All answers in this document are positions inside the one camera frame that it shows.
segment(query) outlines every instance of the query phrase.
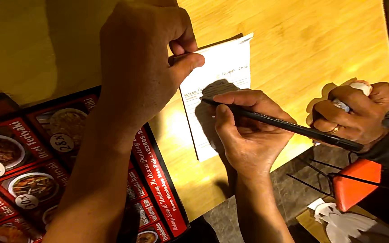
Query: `hand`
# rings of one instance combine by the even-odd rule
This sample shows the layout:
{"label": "hand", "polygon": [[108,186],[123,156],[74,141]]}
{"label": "hand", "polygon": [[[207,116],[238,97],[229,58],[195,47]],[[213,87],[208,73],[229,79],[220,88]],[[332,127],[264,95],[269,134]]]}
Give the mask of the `hand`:
{"label": "hand", "polygon": [[109,122],[131,131],[153,118],[205,62],[202,55],[190,53],[168,64],[168,43],[175,55],[194,52],[197,44],[187,12],[174,1],[161,2],[161,7],[119,2],[100,31],[103,80],[98,109]]}
{"label": "hand", "polygon": [[[213,99],[296,123],[260,90],[230,91],[216,95]],[[236,169],[238,176],[246,180],[256,180],[268,174],[275,159],[294,135],[246,117],[234,118],[226,105],[217,106],[215,127],[229,163]]]}
{"label": "hand", "polygon": [[318,102],[314,108],[324,118],[317,119],[313,123],[314,127],[328,132],[339,125],[334,135],[364,144],[364,149],[360,151],[362,153],[369,151],[389,131],[382,125],[389,111],[389,84],[375,83],[372,87],[368,97],[350,86],[333,89],[330,95],[347,104],[352,111],[346,113],[335,107],[331,100]]}

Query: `left hand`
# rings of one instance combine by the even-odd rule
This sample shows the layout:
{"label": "left hand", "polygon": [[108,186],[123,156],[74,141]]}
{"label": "left hand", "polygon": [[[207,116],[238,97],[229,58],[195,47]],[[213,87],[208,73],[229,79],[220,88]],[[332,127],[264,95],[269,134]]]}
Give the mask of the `left hand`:
{"label": "left hand", "polygon": [[[190,17],[174,1],[160,7],[119,2],[100,31],[103,80],[96,113],[137,131],[203,66],[204,57],[190,53],[197,50],[194,37]],[[170,66],[168,43],[175,55],[189,54]]]}

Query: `white notepad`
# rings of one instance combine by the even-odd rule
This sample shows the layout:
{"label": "white notepad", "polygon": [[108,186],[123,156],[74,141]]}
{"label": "white notepad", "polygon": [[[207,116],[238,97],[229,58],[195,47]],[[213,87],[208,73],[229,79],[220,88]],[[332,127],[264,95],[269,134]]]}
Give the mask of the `white notepad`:
{"label": "white notepad", "polygon": [[193,70],[179,87],[200,162],[218,155],[222,145],[208,105],[199,98],[250,88],[252,38],[253,33],[197,51],[205,57],[205,64]]}

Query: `orange seat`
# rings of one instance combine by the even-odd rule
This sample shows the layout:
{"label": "orange seat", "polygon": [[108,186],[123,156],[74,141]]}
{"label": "orange seat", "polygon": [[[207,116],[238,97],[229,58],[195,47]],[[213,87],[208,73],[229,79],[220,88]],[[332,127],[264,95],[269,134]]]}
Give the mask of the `orange seat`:
{"label": "orange seat", "polygon": [[[380,183],[381,168],[382,166],[376,162],[358,159],[340,171],[340,174]],[[378,188],[377,185],[370,185],[341,176],[335,176],[332,182],[337,208],[342,212],[346,212]]]}

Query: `bowl of food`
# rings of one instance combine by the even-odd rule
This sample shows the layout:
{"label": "bowl of food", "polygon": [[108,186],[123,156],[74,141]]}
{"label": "bowl of food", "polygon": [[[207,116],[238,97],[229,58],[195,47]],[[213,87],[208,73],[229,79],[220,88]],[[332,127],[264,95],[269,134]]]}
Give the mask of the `bowl of food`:
{"label": "bowl of food", "polygon": [[73,108],[61,109],[49,119],[52,134],[68,135],[76,146],[80,146],[84,134],[87,114]]}
{"label": "bowl of food", "polygon": [[0,135],[0,163],[5,168],[12,168],[25,157],[23,146],[11,137]]}
{"label": "bowl of food", "polygon": [[55,205],[55,206],[47,209],[43,213],[43,217],[41,218],[41,220],[43,220],[43,223],[45,225],[50,224],[52,222],[52,220],[55,218],[55,213],[57,212],[57,208],[58,208],[58,205]]}
{"label": "bowl of food", "polygon": [[32,240],[11,224],[0,226],[0,241],[5,243],[31,243]]}
{"label": "bowl of food", "polygon": [[19,175],[8,185],[8,191],[14,197],[29,194],[40,202],[48,200],[58,193],[59,185],[46,173],[26,173]]}
{"label": "bowl of food", "polygon": [[136,243],[155,243],[159,239],[159,236],[156,232],[146,230],[138,234]]}

